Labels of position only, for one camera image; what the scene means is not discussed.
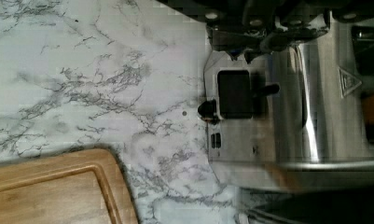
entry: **stainless steel appliance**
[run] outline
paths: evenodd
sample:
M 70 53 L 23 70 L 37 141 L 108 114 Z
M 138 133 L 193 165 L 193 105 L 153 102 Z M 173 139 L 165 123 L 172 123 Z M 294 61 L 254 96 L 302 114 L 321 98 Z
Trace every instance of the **stainless steel appliance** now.
M 374 184 L 374 136 L 367 135 L 362 104 L 374 95 L 374 69 L 364 74 L 354 57 L 374 48 L 374 38 L 356 37 L 374 32 L 353 36 L 357 27 L 373 28 L 374 19 L 332 21 L 327 35 L 250 64 L 213 51 L 204 81 L 218 118 L 208 124 L 208 148 L 221 182 L 293 192 Z M 358 49 L 357 41 L 370 45 Z M 278 92 L 255 97 L 273 85 Z
M 207 23 L 198 112 L 221 182 L 374 184 L 374 0 L 160 2 Z

